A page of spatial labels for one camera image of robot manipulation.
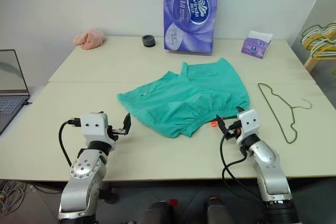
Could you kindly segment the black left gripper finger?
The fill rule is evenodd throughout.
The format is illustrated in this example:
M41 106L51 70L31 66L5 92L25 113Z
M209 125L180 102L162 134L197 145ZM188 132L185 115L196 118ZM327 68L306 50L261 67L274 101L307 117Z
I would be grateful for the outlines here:
M131 115L130 113L128 113L123 121L123 128L122 128L123 134L128 135L130 128L131 128Z

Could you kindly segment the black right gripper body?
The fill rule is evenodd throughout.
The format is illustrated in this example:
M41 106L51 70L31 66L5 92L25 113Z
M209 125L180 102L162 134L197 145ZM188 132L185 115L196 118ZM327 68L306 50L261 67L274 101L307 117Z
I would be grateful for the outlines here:
M229 140L231 138L238 139L241 135L241 121L235 121L230 126L224 126L224 136L225 139Z

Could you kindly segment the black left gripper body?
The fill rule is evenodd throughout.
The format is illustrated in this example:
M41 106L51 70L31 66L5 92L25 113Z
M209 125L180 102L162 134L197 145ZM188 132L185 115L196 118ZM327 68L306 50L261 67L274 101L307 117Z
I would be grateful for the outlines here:
M110 139L117 141L119 138L119 135L127 135L127 128L124 127L122 129L114 129L112 125L108 125L107 135Z

